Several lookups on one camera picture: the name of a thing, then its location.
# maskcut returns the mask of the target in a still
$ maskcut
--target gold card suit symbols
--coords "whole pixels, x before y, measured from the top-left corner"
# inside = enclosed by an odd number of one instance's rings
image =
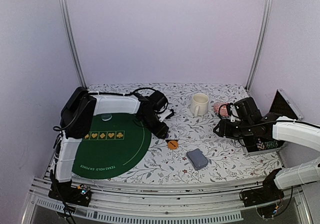
[[[116,137],[117,138],[122,138],[124,135],[121,133],[121,132],[119,132],[117,135],[116,135]]]
[[[107,139],[108,139],[108,140],[113,140],[113,139],[115,139],[115,135],[116,135],[116,132],[115,132],[115,131],[109,131],[109,132],[108,132]]]
[[[117,140],[123,140],[125,138],[125,132],[124,131],[117,131],[115,137]]]
[[[98,133],[92,133],[91,134],[92,139],[97,139],[97,136],[98,136]]]
[[[107,136],[107,132],[106,131],[100,131],[99,132],[99,140],[105,140]]]

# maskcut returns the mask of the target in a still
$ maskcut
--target green poker mat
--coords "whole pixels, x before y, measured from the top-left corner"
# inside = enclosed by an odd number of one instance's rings
[[[115,113],[108,121],[96,115],[79,145],[72,171],[88,179],[117,177],[141,161],[151,136],[133,114]]]

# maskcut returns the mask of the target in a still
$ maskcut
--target white wall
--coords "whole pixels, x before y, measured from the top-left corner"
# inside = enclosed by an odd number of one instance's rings
[[[59,0],[0,0],[0,15],[0,223],[17,224],[79,82]]]
[[[245,84],[265,0],[67,0],[87,83]]]
[[[296,103],[305,121],[320,124],[320,0],[273,0],[251,95],[265,114],[276,89]],[[288,167],[320,153],[290,144],[281,154]],[[303,187],[314,223],[320,223],[320,183]]]

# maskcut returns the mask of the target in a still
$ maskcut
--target white mug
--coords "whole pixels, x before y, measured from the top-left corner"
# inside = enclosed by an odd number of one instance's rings
[[[203,93],[197,93],[192,96],[190,111],[193,116],[202,116],[207,114],[209,108],[209,97]]]

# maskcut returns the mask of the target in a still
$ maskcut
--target leaf pattern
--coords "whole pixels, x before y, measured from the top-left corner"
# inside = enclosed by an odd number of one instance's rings
[[[149,150],[144,158],[131,170],[106,181],[136,184],[192,184],[226,182],[268,175],[280,168],[275,152],[245,156],[241,147],[230,139],[221,138],[213,133],[219,122],[214,113],[215,102],[236,102],[247,97],[245,89],[236,84],[205,83],[139,83],[91,85],[93,92],[129,93],[137,88],[152,87],[165,94],[169,109],[175,115],[166,119],[169,126],[168,139],[178,140],[178,148],[171,150],[167,142],[152,136]],[[189,107],[195,93],[209,96],[209,112],[204,116],[193,117]],[[142,90],[141,94],[152,91]],[[195,171],[186,157],[188,151],[199,148],[208,158],[208,166]]]

